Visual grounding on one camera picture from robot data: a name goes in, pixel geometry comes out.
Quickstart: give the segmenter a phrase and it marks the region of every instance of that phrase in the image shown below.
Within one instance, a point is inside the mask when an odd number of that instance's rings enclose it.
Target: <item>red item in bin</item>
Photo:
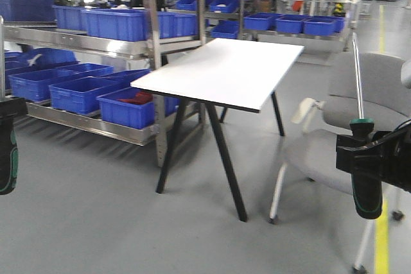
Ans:
[[[153,100],[153,95],[148,92],[140,91],[136,94],[134,98],[131,99],[118,99],[118,101],[124,102],[124,103],[130,103],[130,104],[135,104],[135,105],[144,105],[148,102],[151,102]]]

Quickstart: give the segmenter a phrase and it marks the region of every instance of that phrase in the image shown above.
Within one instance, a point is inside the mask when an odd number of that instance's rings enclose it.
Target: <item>green handle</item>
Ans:
[[[13,119],[0,121],[0,195],[11,193],[16,184],[19,151],[15,140]]]

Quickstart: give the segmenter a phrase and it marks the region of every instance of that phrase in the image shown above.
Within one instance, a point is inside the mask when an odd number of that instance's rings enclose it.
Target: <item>chair leg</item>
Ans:
[[[401,221],[404,218],[404,214],[399,209],[399,203],[401,201],[401,189],[395,188],[396,190],[396,204],[394,210],[392,211],[392,219],[395,221]]]
[[[353,273],[364,274],[367,272],[367,270],[362,266],[362,261],[364,259],[365,249],[367,248],[373,227],[374,220],[368,220],[362,234],[360,247],[358,249],[357,257],[353,266]]]
[[[274,225],[278,223],[277,209],[278,209],[278,203],[280,200],[281,189],[283,187],[284,175],[285,175],[286,169],[287,169],[287,163],[284,163],[278,172],[277,182],[275,183],[274,195],[272,197],[272,203],[271,203],[271,209],[270,209],[270,223]]]

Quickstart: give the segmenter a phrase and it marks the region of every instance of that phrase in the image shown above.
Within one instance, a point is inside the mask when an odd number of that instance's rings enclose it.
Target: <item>chair armrest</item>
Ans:
[[[305,98],[301,101],[298,109],[291,118],[292,123],[302,123],[302,132],[307,133],[308,127],[311,124],[317,110],[322,110],[325,101],[317,101],[311,98]]]

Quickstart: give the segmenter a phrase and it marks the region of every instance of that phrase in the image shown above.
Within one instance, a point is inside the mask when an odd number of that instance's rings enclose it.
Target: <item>black table leg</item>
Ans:
[[[275,91],[271,93],[271,100],[274,106],[275,117],[277,118],[278,130],[280,131],[280,136],[285,136],[283,120],[281,120],[280,109],[278,107],[277,97],[275,96]]]
[[[157,188],[155,190],[159,194],[163,192],[164,186],[166,185],[166,180],[167,180],[168,170],[170,167],[171,158],[173,156],[173,151],[177,143],[177,137],[179,134],[182,121],[184,120],[184,114],[186,113],[187,103],[188,103],[188,100],[186,99],[180,100],[179,109],[177,110],[177,115],[175,116],[173,130],[171,131],[170,139],[168,140],[168,144],[167,144],[166,157],[164,158],[164,163],[162,164],[162,167],[161,167],[159,183],[157,184]]]
[[[224,107],[223,112],[221,113],[220,116],[220,123],[224,123],[225,115],[227,115],[228,107]]]
[[[232,167],[229,150],[225,143],[223,131],[221,129],[220,122],[218,121],[217,111],[214,105],[205,104],[205,107],[208,111],[208,116],[210,118],[211,126],[213,127],[214,136],[218,145],[218,150],[220,151],[221,160],[223,161],[225,174],[229,181],[230,190],[234,203],[237,208],[238,218],[240,221],[247,221],[247,212],[245,211],[243,198],[241,197],[240,188],[238,187],[236,174],[234,173],[234,168]]]

